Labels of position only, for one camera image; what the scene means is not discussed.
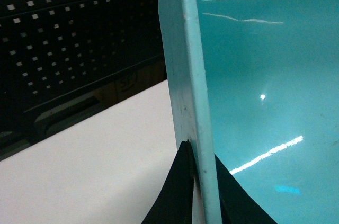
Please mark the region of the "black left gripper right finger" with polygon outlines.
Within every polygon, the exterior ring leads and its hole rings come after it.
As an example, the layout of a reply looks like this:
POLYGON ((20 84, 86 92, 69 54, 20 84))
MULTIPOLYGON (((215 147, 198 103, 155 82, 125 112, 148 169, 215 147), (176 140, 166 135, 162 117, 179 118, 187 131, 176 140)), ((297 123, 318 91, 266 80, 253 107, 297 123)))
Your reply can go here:
POLYGON ((218 157, 216 170, 223 223, 276 223, 241 187, 218 157))

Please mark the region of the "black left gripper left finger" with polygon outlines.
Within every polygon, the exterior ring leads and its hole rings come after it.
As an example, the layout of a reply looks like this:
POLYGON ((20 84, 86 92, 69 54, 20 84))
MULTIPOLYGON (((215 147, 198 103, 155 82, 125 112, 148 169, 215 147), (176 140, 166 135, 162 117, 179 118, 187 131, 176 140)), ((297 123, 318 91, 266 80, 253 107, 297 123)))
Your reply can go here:
POLYGON ((189 141, 182 141, 164 185, 143 223, 192 223, 194 157, 189 141))

